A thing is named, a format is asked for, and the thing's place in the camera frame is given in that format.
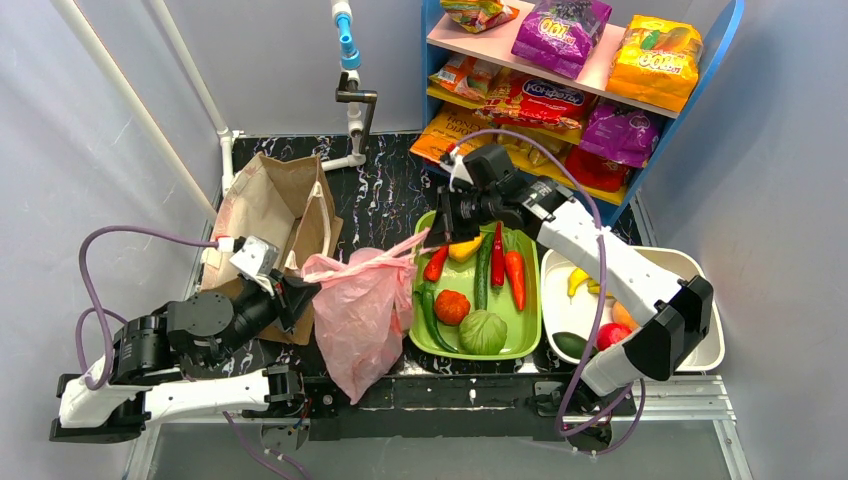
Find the red candy bag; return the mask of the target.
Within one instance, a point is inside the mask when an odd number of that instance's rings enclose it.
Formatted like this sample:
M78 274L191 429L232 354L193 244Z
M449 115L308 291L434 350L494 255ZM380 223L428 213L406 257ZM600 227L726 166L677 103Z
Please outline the red candy bag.
M474 115L496 124L575 130L595 101L595 94L510 70L495 79Z

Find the pink plastic grocery bag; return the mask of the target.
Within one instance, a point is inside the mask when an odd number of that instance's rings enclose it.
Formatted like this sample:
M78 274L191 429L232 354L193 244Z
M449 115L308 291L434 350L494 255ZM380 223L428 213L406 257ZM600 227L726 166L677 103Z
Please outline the pink plastic grocery bag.
M333 382L357 404L399 359L414 320L415 249L426 231L388 250L362 248L343 263L315 254L302 277L318 283L315 337Z

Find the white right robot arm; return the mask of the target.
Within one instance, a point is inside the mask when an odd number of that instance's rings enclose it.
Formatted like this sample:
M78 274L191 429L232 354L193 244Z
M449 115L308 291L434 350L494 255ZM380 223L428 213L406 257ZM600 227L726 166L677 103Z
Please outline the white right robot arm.
M588 361L580 381L605 396L641 378L666 380L705 338L713 286L683 279L600 227L571 191L547 176L524 177L498 144L454 160L460 185L438 191L426 248L472 239L501 222L603 282L639 324L633 334Z

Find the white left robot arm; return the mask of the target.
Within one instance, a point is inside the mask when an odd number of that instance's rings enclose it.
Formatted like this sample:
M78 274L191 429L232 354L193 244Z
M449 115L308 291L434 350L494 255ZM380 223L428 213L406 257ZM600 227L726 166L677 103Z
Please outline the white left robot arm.
M303 381L287 367L219 379L190 372L226 363L274 322L294 325L321 289L278 272L271 275L269 291L252 280L241 284L234 298L204 291L129 321L114 335L111 351L85 373L61 375L50 441L114 444L201 415L303 413Z

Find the orange honey dijon bag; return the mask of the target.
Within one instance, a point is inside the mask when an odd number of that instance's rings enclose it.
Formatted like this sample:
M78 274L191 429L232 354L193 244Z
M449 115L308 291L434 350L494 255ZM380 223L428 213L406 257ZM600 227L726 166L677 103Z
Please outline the orange honey dijon bag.
M473 110L453 104L444 104L433 120L425 127L410 147L410 153L439 164L462 138L494 124L477 116Z

